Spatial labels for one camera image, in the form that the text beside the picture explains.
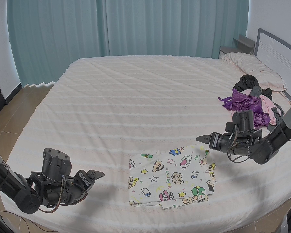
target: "pink garment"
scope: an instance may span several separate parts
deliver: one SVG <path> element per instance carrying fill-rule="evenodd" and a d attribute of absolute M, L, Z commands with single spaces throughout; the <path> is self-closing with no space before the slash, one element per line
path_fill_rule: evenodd
<path fill-rule="evenodd" d="M 241 93 L 246 94 L 247 96 L 250 95 L 251 89 L 247 89 L 242 91 Z M 259 96 L 260 99 L 262 100 L 262 109 L 264 113 L 268 113 L 269 117 L 270 117 L 270 124 L 271 125 L 276 125 L 276 118 L 274 116 L 274 112 L 272 111 L 272 108 L 276 107 L 274 105 L 274 103 L 272 102 L 272 100 L 270 100 L 268 97 L 264 96 L 264 95 L 260 95 Z"/>

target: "white sticker label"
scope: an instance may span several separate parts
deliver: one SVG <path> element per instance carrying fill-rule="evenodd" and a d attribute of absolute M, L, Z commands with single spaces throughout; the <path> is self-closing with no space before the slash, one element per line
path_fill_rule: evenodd
<path fill-rule="evenodd" d="M 218 142 L 218 138 L 219 138 L 219 134 L 216 134 L 216 136 L 214 137 L 214 141 L 213 141 L 213 144 L 212 144 L 212 147 L 215 148 L 216 145 L 217 145 L 217 142 Z"/>
<path fill-rule="evenodd" d="M 90 183 L 89 181 L 84 177 L 84 175 L 80 172 L 79 173 L 81 179 L 84 181 L 84 183 L 87 185 L 87 186 L 90 186 Z"/>

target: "cartoon print fabric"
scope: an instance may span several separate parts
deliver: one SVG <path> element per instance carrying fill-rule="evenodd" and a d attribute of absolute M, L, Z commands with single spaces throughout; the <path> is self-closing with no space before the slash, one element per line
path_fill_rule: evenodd
<path fill-rule="evenodd" d="M 202 143 L 129 160 L 129 204 L 164 209 L 208 200 L 214 193 L 215 163 Z"/>

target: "bed sheet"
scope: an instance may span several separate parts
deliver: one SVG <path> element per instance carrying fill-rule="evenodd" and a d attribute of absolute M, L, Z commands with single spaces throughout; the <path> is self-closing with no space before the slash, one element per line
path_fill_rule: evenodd
<path fill-rule="evenodd" d="M 71 175 L 105 173 L 86 200 L 53 214 L 7 210 L 59 232 L 224 232 L 252 222 L 291 197 L 291 142 L 267 165 L 235 164 L 212 151 L 216 192 L 209 201 L 163 210 L 128 204 L 129 158 L 195 144 L 198 135 L 224 132 L 227 97 L 243 73 L 226 60 L 178 56 L 80 59 L 55 83 L 18 138 L 8 159 L 28 177 L 40 171 L 44 148 L 71 157 Z M 289 108 L 284 95 L 276 103 Z"/>

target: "white wall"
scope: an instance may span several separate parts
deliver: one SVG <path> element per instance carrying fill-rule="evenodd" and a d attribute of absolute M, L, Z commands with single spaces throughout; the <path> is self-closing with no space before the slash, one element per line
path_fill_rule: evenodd
<path fill-rule="evenodd" d="M 246 36 L 256 41 L 258 28 L 291 44 L 291 0 L 249 0 Z"/>
<path fill-rule="evenodd" d="M 9 43 L 6 1 L 0 0 L 0 88 L 4 98 L 20 83 Z"/>

